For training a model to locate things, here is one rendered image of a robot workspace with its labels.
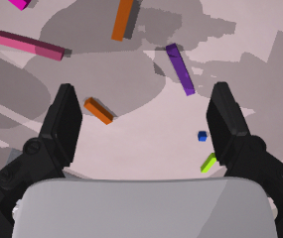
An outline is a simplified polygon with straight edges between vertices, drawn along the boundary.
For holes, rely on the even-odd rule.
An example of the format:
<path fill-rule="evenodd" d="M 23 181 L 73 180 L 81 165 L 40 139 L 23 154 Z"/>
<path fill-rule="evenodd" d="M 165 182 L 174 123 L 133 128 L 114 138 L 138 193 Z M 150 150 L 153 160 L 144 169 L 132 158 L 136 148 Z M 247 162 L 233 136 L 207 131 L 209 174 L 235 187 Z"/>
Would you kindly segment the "purple rod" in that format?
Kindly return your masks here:
<path fill-rule="evenodd" d="M 183 85 L 187 96 L 195 94 L 194 86 L 176 44 L 173 43 L 166 46 L 166 52 L 172 62 L 172 65 L 179 77 L 180 82 Z"/>

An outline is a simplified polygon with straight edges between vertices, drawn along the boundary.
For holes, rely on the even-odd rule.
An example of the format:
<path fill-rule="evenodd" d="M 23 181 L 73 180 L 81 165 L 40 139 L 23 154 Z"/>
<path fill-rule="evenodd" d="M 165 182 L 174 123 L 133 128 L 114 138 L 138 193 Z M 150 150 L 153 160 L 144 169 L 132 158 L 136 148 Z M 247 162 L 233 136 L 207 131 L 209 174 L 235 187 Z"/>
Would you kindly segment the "small blue block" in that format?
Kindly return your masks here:
<path fill-rule="evenodd" d="M 207 132 L 206 131 L 200 131 L 199 132 L 199 135 L 198 135 L 199 141 L 205 142 L 207 137 L 208 136 L 207 136 Z"/>

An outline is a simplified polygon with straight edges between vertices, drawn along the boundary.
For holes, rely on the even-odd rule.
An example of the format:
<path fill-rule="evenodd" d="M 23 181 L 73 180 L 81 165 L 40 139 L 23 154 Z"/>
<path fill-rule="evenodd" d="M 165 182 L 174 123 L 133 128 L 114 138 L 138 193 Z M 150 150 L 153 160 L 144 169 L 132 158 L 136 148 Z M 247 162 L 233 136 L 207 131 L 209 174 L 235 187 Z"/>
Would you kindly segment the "pink rod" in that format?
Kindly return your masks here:
<path fill-rule="evenodd" d="M 62 60 L 65 53 L 64 48 L 2 31 L 0 31 L 0 45 L 58 61 Z"/>

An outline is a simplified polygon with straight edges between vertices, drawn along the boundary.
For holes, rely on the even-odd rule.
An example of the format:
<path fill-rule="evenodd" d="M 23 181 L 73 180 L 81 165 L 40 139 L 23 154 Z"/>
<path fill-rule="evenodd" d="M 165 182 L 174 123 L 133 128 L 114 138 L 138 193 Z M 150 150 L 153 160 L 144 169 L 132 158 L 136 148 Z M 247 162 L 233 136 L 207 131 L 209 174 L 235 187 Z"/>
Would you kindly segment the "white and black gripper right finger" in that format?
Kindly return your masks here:
<path fill-rule="evenodd" d="M 266 151 L 263 139 L 250 134 L 227 82 L 213 86 L 206 117 L 216 161 L 227 168 L 224 177 L 250 179 L 262 186 L 277 207 L 276 231 L 283 238 L 283 163 Z"/>

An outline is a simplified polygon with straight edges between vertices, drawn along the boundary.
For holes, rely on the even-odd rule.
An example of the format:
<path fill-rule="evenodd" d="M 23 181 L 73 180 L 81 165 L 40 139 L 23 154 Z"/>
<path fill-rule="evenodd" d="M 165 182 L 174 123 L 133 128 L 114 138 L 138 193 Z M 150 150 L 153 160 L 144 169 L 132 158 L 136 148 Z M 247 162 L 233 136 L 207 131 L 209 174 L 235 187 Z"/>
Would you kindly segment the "small magenta block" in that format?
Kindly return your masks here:
<path fill-rule="evenodd" d="M 14 4 L 21 11 L 27 8 L 31 0 L 9 0 L 12 4 Z"/>

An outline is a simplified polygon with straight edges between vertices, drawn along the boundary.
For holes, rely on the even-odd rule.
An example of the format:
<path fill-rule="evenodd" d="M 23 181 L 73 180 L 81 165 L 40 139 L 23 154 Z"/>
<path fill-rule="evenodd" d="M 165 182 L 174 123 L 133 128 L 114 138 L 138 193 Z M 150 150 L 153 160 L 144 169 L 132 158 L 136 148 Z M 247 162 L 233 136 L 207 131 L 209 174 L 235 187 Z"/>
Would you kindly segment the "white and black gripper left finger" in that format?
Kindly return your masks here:
<path fill-rule="evenodd" d="M 15 224 L 12 211 L 30 185 L 45 179 L 66 178 L 63 169 L 73 162 L 81 122 L 74 87 L 63 83 L 39 136 L 29 139 L 23 146 L 23 154 L 0 171 L 0 238 L 12 238 Z"/>

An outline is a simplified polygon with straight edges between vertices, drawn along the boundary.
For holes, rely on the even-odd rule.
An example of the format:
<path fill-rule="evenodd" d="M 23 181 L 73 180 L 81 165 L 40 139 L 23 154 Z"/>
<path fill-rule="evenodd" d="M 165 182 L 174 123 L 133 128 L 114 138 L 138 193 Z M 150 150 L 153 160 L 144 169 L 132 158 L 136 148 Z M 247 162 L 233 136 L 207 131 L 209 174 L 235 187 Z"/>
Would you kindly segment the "lime green rod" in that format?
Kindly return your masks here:
<path fill-rule="evenodd" d="M 201 173 L 206 173 L 216 161 L 214 153 L 211 153 L 204 164 L 201 166 Z"/>

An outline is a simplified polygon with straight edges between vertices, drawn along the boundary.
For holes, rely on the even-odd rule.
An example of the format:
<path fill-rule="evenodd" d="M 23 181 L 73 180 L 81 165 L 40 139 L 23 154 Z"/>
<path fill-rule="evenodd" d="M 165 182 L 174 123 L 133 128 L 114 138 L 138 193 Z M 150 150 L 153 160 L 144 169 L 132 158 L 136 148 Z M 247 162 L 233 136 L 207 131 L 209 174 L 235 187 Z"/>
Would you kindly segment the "orange rectangular bar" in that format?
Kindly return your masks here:
<path fill-rule="evenodd" d="M 113 116 L 107 110 L 105 110 L 99 103 L 97 103 L 92 97 L 85 100 L 83 107 L 90 111 L 104 124 L 108 125 L 112 123 Z"/>
<path fill-rule="evenodd" d="M 133 0 L 120 0 L 111 40 L 122 42 Z"/>

